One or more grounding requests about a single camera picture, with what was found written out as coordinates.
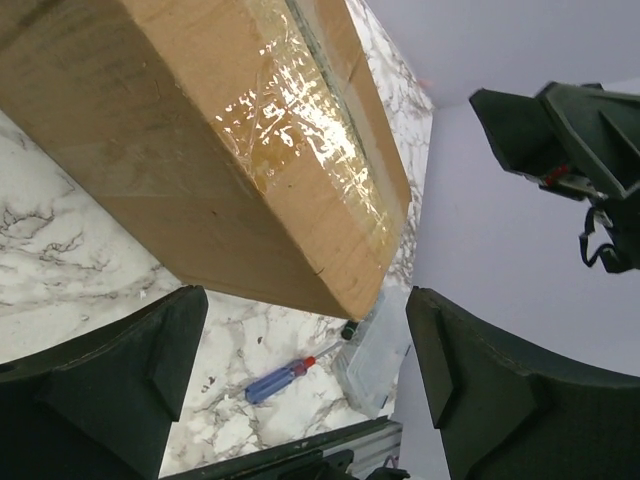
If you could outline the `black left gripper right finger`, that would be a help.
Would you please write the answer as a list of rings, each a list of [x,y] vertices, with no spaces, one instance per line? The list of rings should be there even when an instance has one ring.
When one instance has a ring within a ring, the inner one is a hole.
[[[636,479],[639,379],[495,327],[432,289],[406,305],[453,479]]]

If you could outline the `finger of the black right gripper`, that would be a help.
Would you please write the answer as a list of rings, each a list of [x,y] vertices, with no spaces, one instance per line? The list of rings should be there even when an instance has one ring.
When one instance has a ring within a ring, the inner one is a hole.
[[[523,176],[563,176],[575,167],[554,129],[542,89],[532,97],[479,89],[469,98],[503,170]]]
[[[536,95],[572,162],[602,195],[639,191],[639,96],[594,84],[547,84]]]

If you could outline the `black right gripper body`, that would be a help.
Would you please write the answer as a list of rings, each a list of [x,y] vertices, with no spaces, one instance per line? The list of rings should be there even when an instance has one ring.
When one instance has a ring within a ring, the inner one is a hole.
[[[610,198],[598,191],[584,175],[561,165],[545,175],[539,188],[575,201],[588,200],[590,207],[579,235],[581,260],[591,268],[600,261],[607,273],[621,274],[639,269],[639,192],[627,199]],[[589,238],[596,224],[603,226],[610,238],[589,253]]]

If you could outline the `brown cardboard express box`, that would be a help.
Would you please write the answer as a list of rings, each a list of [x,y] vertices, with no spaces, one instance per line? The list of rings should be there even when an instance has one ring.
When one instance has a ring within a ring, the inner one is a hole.
[[[399,247],[343,1],[5,1],[1,108],[183,282],[357,320]]]

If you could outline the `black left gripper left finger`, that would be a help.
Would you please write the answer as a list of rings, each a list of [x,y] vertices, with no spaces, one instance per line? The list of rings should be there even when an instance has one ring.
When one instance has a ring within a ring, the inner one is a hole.
[[[208,311],[182,287],[1,366],[4,479],[156,479]]]

